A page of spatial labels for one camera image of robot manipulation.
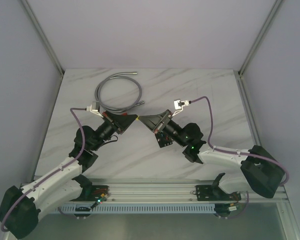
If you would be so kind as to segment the black fuse box base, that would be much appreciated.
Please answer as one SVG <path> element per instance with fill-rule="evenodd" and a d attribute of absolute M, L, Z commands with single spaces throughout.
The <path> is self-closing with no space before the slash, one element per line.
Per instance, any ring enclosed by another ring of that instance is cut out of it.
<path fill-rule="evenodd" d="M 173 140 L 164 132 L 157 132 L 155 138 L 160 148 L 167 147 L 173 144 Z"/>

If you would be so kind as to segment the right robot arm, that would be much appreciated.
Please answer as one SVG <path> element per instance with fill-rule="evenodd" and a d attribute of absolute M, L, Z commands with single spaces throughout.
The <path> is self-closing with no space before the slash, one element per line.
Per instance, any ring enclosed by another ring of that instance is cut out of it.
<path fill-rule="evenodd" d="M 182 153 L 189 162 L 224 168 L 207 188 L 216 200 L 246 191 L 272 199 L 285 175 L 283 168 L 263 147 L 254 145 L 242 151 L 231 148 L 218 150 L 203 139 L 204 135 L 196 123 L 190 122 L 181 127 L 173 121 L 169 110 L 157 115 L 139 116 L 138 119 L 158 135 L 161 142 L 168 139 L 182 146 Z"/>

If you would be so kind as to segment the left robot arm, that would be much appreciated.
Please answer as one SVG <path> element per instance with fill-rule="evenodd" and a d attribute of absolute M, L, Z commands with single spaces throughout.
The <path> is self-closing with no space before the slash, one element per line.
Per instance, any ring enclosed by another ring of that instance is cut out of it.
<path fill-rule="evenodd" d="M 0 205 L 2 232 L 22 239 L 57 207 L 77 198 L 91 198 L 92 182 L 84 172 L 97 160 L 95 152 L 110 143 L 114 134 L 123 134 L 138 116 L 105 111 L 100 117 L 103 123 L 97 129 L 78 124 L 74 147 L 57 167 L 27 185 L 6 190 Z"/>

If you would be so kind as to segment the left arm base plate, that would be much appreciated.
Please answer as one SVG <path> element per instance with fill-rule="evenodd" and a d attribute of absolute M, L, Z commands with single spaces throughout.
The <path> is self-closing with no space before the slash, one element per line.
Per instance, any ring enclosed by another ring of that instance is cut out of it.
<path fill-rule="evenodd" d="M 82 189 L 79 197 L 72 199 L 72 202 L 95 202 L 101 195 L 107 195 L 109 192 L 108 185 L 91 185 Z"/>

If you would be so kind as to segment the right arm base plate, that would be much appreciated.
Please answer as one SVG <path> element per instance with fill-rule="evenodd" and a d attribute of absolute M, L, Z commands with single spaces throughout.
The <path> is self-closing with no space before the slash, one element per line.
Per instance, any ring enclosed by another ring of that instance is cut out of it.
<path fill-rule="evenodd" d="M 212 187 L 212 185 L 196 185 L 193 194 L 198 201 L 202 202 L 239 202 L 242 199 L 241 194 L 238 192 L 225 193 L 218 186 Z"/>

